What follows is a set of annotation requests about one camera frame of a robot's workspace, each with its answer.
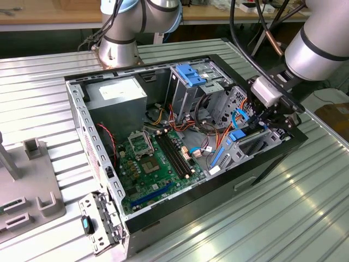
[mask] ram slot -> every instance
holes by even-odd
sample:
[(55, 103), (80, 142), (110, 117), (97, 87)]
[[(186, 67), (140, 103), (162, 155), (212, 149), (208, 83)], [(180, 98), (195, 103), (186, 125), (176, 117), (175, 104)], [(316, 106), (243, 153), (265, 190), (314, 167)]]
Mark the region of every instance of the ram slot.
[(179, 178), (184, 179), (186, 175), (190, 175), (191, 173), (189, 167), (186, 165), (184, 159), (180, 156), (168, 136), (156, 136), (155, 139), (169, 160), (170, 164), (175, 169)]

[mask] workbench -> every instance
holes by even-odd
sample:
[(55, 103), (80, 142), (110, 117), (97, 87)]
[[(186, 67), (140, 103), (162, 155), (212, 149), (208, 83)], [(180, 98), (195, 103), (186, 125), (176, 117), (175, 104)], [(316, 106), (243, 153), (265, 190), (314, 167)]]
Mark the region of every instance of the workbench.
[[(139, 47), (145, 63), (217, 53), (244, 78), (256, 70), (220, 39)], [(100, 70), (90, 51), (0, 60), (0, 130), (12, 148), (46, 142), (67, 214), (0, 245), (4, 261), (118, 261), (95, 258), (77, 201), (98, 188), (75, 131), (63, 76)], [(264, 181), (130, 261), (347, 261), (347, 142), (310, 111), (299, 126), (308, 140)]]
[[(56, 29), (100, 28), (102, 14), (100, 10), (67, 11), (62, 10), (58, 0), (2, 0), (0, 8), (23, 7), (15, 16), (0, 14), (0, 32), (4, 31), (35, 31)], [(266, 21), (272, 21), (274, 14), (265, 14)], [(214, 6), (183, 7), (181, 25), (228, 24), (229, 11), (219, 10)], [(307, 17), (295, 14), (286, 22), (304, 22)], [(245, 13), (236, 8), (236, 23), (256, 23), (258, 15)]]

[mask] expansion slot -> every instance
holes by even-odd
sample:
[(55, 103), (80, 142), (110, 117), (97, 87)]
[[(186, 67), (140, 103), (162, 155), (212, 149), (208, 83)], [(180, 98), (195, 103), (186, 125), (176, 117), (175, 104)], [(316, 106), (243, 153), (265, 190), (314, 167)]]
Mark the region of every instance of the expansion slot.
[(167, 192), (168, 189), (169, 189), (171, 186), (172, 186), (172, 183), (169, 183), (169, 184), (167, 184), (165, 187), (160, 188), (160, 189), (158, 189), (158, 190), (156, 190), (156, 191), (154, 191), (154, 192), (152, 192), (152, 193), (150, 193), (150, 194), (148, 194), (148, 195), (143, 196), (142, 198), (139, 198), (139, 199), (137, 199), (137, 200), (131, 202), (131, 206), (141, 205), (141, 204), (143, 204), (144, 202), (147, 202), (147, 201), (149, 201), (149, 200), (151, 200), (151, 199), (153, 199), (153, 198), (156, 198), (156, 197), (158, 197), (158, 196), (164, 194), (165, 192)]
[(184, 179), (186, 175), (191, 175), (190, 168), (173, 145), (171, 139), (167, 135), (156, 136), (155, 139), (180, 179)]

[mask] metal slats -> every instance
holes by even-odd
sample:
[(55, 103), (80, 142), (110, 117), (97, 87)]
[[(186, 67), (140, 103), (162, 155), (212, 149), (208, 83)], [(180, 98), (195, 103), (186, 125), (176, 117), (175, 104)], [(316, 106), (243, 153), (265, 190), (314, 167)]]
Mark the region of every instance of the metal slats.
[[(140, 46), (139, 51), (145, 62), (218, 53), (245, 78), (256, 74), (234, 46), (219, 39)], [(32, 137), (46, 142), (67, 208), (65, 216), (1, 244), (0, 258), (95, 262), (117, 257), (114, 248), (95, 258), (83, 233), (77, 200), (97, 184), (63, 89), (62, 76), (100, 70), (93, 57), (80, 52), (0, 60), (6, 68), (0, 76), (3, 144), (11, 148)], [(130, 261), (347, 260), (348, 152), (308, 115), (302, 119), (308, 141), (265, 181)]]

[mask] yellow wire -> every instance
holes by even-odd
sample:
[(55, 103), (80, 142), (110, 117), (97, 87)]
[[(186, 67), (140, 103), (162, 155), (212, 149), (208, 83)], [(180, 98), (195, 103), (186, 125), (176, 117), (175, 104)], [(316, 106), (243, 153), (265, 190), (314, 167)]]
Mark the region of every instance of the yellow wire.
[(160, 114), (159, 114), (158, 120), (156, 120), (154, 123), (152, 123), (152, 125), (156, 126), (157, 124), (159, 124), (160, 121), (161, 121), (162, 116), (163, 116), (163, 109), (160, 110)]

